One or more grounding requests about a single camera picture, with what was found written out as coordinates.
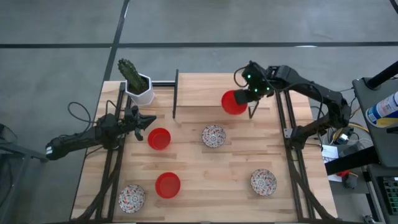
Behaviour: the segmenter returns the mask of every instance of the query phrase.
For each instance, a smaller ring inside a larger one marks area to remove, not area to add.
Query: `potted cactus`
[[[150,78],[138,73],[135,66],[127,59],[120,59],[118,68],[126,79],[126,93],[133,102],[137,106],[150,105],[155,98]]]

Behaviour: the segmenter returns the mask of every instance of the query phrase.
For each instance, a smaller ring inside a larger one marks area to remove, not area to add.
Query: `patterned bowl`
[[[128,185],[120,192],[119,206],[126,213],[138,212],[145,202],[145,191],[139,185]]]
[[[266,169],[254,171],[250,183],[253,190],[262,196],[272,195],[276,189],[276,178]]]
[[[225,131],[218,125],[210,125],[201,133],[201,139],[208,147],[220,147],[225,142]]]

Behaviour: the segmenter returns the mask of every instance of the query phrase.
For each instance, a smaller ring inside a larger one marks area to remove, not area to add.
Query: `gray concrete floor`
[[[0,44],[111,43],[122,4],[0,0]],[[388,0],[132,0],[121,37],[140,43],[316,41],[398,41],[398,15]],[[81,131],[85,123],[68,114],[67,104],[79,101],[94,115],[109,51],[0,49],[0,123],[16,132],[20,145],[39,152],[55,136]],[[309,80],[343,90],[395,62],[397,52],[398,47],[119,49],[116,59],[131,59],[154,80],[173,80],[177,68],[233,72],[249,60],[265,67],[286,64]],[[115,65],[111,80],[122,80]],[[343,94],[354,97],[352,91]],[[353,121],[364,125],[360,113]],[[83,155],[32,161],[14,223],[68,220]],[[339,217],[359,221],[369,213],[362,196],[336,190],[333,195]]]

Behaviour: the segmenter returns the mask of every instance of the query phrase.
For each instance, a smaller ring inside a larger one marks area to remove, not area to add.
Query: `robotic arm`
[[[270,66],[264,69],[256,62],[250,61],[244,67],[242,77],[247,83],[247,88],[234,92],[235,100],[240,105],[259,101],[264,96],[270,97],[275,90],[295,90],[328,107],[328,112],[324,117],[292,130],[289,141],[292,149],[303,149],[307,138],[317,132],[323,135],[330,127],[343,128],[349,123],[351,108],[340,92],[329,90],[302,78],[289,66]]]
[[[126,109],[124,119],[121,120],[117,120],[115,115],[108,113],[98,118],[96,126],[87,131],[52,139],[46,145],[46,157],[57,160],[69,152],[97,145],[103,145],[105,149],[117,149],[119,138],[123,134],[129,134],[130,131],[134,131],[137,140],[142,141],[141,130],[148,128],[155,119],[156,116],[140,114],[137,106]]]

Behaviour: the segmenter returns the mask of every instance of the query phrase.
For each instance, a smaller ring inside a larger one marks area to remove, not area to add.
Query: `red cup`
[[[160,175],[155,183],[156,193],[162,198],[172,198],[180,191],[181,182],[177,175],[166,172]]]
[[[231,115],[238,115],[246,111],[248,104],[245,103],[243,105],[237,104],[234,96],[234,91],[230,90],[224,93],[221,99],[221,105],[223,106],[225,112]]]
[[[171,136],[164,128],[155,128],[148,135],[148,144],[155,150],[163,150],[170,144]]]

